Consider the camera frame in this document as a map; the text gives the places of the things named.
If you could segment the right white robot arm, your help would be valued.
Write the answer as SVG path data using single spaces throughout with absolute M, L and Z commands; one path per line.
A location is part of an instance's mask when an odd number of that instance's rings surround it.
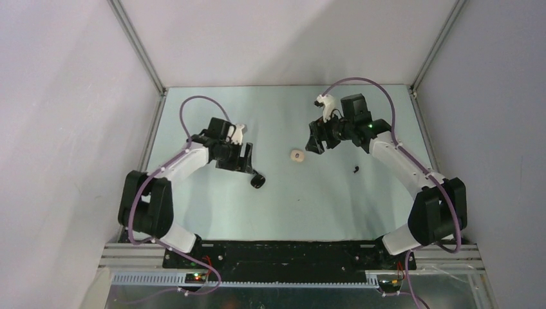
M 341 100 L 319 95 L 314 104 L 322 108 L 323 115 L 309 124 L 306 151 L 320 155 L 342 141 L 351 141 L 388 167 L 413 198 L 407 223 L 379 238 L 374 252 L 379 267 L 391 269 L 400 261 L 400 253 L 448 236 L 460 244 L 461 231 L 467 226 L 467 201 L 466 187 L 459 178 L 448 180 L 417 160 L 395 138 L 387 121 L 372 118 L 362 94 Z

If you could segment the black earbud charging case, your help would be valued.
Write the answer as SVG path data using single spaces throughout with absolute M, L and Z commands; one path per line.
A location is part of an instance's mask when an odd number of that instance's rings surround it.
M 257 170 L 253 170 L 252 179 L 250 181 L 251 186 L 255 189 L 260 189 L 266 182 L 266 178 Z

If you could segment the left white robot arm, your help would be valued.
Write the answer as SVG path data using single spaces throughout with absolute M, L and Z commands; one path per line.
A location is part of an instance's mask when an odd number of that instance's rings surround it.
M 251 143 L 243 143 L 244 124 L 212 118 L 208 128 L 190 137 L 179 154 L 153 172 L 127 174 L 118 222 L 135 232 L 147 234 L 179 251 L 178 259 L 188 268 L 203 260 L 196 246 L 201 238 L 187 231 L 174 219 L 173 182 L 185 180 L 211 162 L 226 171 L 251 174 L 251 186 L 259 189 L 265 177 L 252 167 Z

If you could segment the beige earbud charging case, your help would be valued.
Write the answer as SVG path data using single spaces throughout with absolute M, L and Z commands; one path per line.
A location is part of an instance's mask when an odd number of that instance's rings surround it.
M 305 152 L 300 149 L 293 149 L 290 152 L 290 159 L 293 162 L 302 163 L 305 160 Z

